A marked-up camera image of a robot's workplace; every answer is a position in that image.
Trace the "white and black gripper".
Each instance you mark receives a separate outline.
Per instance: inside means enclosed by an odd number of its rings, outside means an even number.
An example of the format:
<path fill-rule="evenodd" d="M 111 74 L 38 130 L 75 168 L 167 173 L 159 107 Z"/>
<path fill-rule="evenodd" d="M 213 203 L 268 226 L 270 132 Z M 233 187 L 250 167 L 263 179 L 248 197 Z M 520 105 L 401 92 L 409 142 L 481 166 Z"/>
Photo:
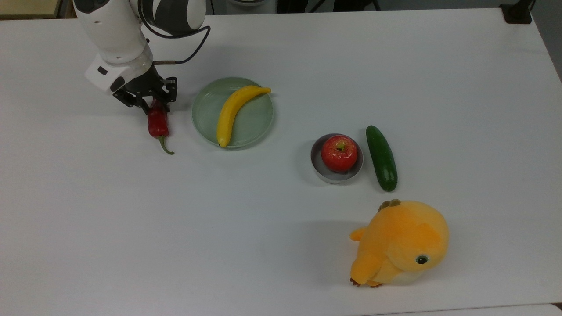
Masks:
<path fill-rule="evenodd" d="M 170 103 L 177 99 L 177 77 L 160 77 L 153 66 L 153 54 L 141 54 L 124 64 L 111 64 L 97 54 L 86 78 L 125 106 L 141 108 L 146 115 L 149 105 L 144 97 L 160 101 L 165 113 L 170 112 Z"/>

